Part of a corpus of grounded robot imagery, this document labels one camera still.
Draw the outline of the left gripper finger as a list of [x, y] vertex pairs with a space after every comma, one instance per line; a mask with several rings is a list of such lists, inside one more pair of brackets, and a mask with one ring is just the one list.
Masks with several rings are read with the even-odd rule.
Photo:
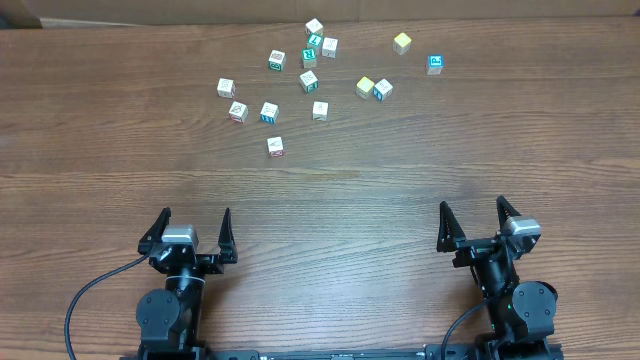
[[169, 207], [164, 208], [153, 225], [146, 231], [138, 242], [137, 251], [140, 255], [148, 255], [155, 243], [161, 241], [162, 234], [169, 224], [171, 210]]
[[236, 242], [232, 232], [231, 210], [227, 208], [218, 237], [218, 247], [220, 249], [220, 262], [223, 264], [235, 264], [238, 260]]

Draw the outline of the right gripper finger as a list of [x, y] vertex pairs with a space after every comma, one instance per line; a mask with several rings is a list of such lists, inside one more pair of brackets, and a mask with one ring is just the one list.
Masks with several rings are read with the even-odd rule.
[[446, 201], [439, 205], [439, 231], [436, 244], [438, 252], [454, 252], [466, 235]]
[[496, 208], [499, 218], [501, 231], [513, 231], [520, 219], [521, 214], [509, 203], [509, 201], [500, 195], [496, 199]]

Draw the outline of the red picture wooden block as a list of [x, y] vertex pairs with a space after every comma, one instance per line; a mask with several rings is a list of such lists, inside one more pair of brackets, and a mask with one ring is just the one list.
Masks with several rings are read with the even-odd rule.
[[285, 154], [284, 143], [281, 137], [267, 139], [268, 154], [270, 157], [281, 157]]

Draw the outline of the red-edged wooden block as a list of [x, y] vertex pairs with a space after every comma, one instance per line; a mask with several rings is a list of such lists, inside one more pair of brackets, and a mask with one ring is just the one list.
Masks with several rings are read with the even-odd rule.
[[234, 101], [229, 109], [229, 117], [240, 123], [244, 123], [248, 117], [248, 107], [244, 103]]

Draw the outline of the blue-sided wooden block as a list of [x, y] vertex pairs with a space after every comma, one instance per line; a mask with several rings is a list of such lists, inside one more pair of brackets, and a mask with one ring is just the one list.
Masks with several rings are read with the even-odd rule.
[[393, 85], [387, 79], [381, 79], [374, 85], [373, 95], [379, 100], [384, 101], [393, 91]]

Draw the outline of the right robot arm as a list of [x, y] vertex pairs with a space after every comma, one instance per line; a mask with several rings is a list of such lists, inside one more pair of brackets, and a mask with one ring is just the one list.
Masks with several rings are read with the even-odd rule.
[[[558, 293], [542, 281], [522, 282], [515, 262], [533, 250], [541, 226], [521, 215], [504, 196], [496, 199], [499, 229], [495, 235], [470, 240], [452, 209], [439, 205], [436, 250], [452, 252], [456, 268], [468, 268], [482, 293], [482, 301], [464, 312], [445, 333], [440, 345], [427, 350], [441, 359], [561, 359], [562, 347], [548, 342], [555, 332]], [[486, 309], [490, 333], [478, 335], [472, 344], [449, 343], [454, 330], [475, 312]]]

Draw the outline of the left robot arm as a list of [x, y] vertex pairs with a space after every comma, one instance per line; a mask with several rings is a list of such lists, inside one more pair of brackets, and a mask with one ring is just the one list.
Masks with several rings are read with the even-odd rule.
[[205, 277], [222, 274], [224, 266], [238, 260], [232, 233], [231, 211], [226, 210], [218, 237], [217, 253], [199, 254], [198, 235], [192, 225], [172, 225], [165, 208], [139, 240], [138, 252], [165, 285], [145, 294], [136, 308], [141, 328], [138, 359], [213, 359], [206, 342], [198, 339]]

